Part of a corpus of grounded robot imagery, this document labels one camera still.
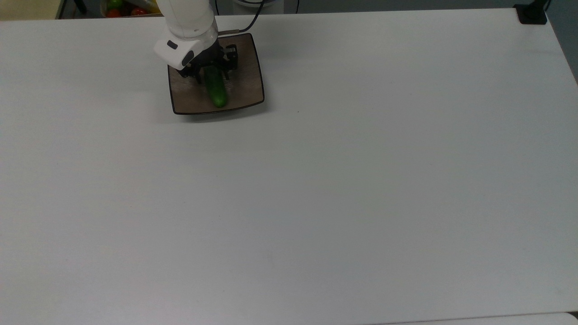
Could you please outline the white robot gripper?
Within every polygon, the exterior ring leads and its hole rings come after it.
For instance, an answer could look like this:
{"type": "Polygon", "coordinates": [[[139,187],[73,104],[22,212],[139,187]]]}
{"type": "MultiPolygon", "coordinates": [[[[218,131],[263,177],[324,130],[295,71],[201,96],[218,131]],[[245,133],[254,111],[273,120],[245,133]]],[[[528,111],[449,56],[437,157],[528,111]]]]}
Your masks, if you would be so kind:
{"type": "Polygon", "coordinates": [[[229,72],[238,68],[238,48],[231,44],[218,46],[218,27],[165,27],[154,45],[154,52],[182,78],[193,78],[202,85],[201,71],[218,57],[218,69],[225,80],[229,72]]]}

